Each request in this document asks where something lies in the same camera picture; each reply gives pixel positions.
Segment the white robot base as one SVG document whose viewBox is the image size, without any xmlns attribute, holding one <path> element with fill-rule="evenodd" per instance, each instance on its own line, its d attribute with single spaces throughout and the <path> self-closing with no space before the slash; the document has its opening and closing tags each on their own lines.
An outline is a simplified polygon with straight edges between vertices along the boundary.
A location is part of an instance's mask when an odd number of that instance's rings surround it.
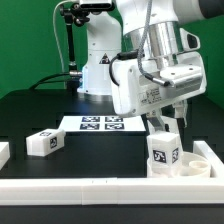
<svg viewBox="0 0 224 224">
<path fill-rule="evenodd" d="M 81 98 L 111 101 L 109 64 L 121 52 L 122 28 L 107 12 L 90 15 L 87 24 L 87 62 L 82 68 L 82 82 L 78 88 Z"/>
</svg>

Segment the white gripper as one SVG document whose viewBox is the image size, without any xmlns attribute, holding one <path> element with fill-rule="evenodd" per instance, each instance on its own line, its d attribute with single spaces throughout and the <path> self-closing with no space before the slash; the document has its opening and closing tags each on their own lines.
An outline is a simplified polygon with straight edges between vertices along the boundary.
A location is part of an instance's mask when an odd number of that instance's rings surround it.
<svg viewBox="0 0 224 224">
<path fill-rule="evenodd" d="M 115 113 L 147 113 L 149 133 L 154 134 L 164 131 L 165 123 L 153 110 L 173 104 L 174 117 L 186 128 L 184 100 L 204 93 L 207 85 L 199 48 L 199 38 L 184 29 L 156 29 L 149 34 L 141 60 L 136 51 L 119 54 L 110 65 Z"/>
</svg>

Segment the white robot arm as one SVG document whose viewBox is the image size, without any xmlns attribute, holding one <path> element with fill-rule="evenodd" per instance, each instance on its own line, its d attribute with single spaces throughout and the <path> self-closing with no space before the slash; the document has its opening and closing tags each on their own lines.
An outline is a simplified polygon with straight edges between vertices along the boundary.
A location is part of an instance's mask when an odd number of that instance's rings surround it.
<svg viewBox="0 0 224 224">
<path fill-rule="evenodd" d="M 199 38 L 183 24 L 224 15 L 224 0 L 116 0 L 128 50 L 109 65 L 114 110 L 143 115 L 150 133 L 169 129 L 161 109 L 186 119 L 187 100 L 206 90 Z"/>
</svg>

